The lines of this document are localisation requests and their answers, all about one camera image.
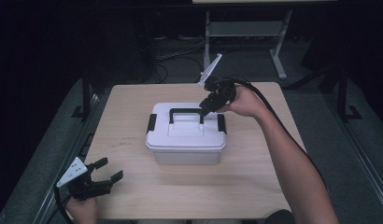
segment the person's hand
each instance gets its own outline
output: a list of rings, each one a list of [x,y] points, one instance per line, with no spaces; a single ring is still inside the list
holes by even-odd
[[[267,107],[262,103],[255,92],[244,86],[237,85],[235,87],[236,96],[234,101],[225,105],[217,112],[233,111],[241,116],[258,119],[264,111],[267,111]]]
[[[98,201],[96,198],[79,201],[71,197],[66,204],[66,210],[79,224],[95,224],[98,218]]]

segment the table surface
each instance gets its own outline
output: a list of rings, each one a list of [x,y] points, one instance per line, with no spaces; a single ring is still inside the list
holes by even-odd
[[[253,83],[303,147],[291,112],[276,83]],[[124,178],[99,197],[100,218],[259,218],[290,209],[262,130],[252,118],[225,113],[227,144],[218,165],[159,165],[146,147],[149,115],[157,103],[197,102],[208,95],[197,84],[121,85],[112,89],[86,163],[107,157],[92,173]]]

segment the box lid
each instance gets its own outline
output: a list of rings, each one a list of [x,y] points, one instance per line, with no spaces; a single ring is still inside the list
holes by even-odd
[[[226,144],[224,116],[198,114],[199,103],[158,103],[153,107],[146,145],[160,152],[220,152]]]

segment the black handle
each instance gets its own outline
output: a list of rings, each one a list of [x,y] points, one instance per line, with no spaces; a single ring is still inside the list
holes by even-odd
[[[182,113],[182,114],[190,114],[195,113],[200,115],[200,123],[204,124],[204,117],[201,114],[201,108],[172,108],[169,110],[169,123],[174,123],[174,114]]]

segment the white plastic box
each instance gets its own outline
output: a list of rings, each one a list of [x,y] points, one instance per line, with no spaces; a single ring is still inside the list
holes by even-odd
[[[198,114],[198,103],[158,103],[150,115],[146,145],[159,164],[218,164],[226,145],[222,114]]]

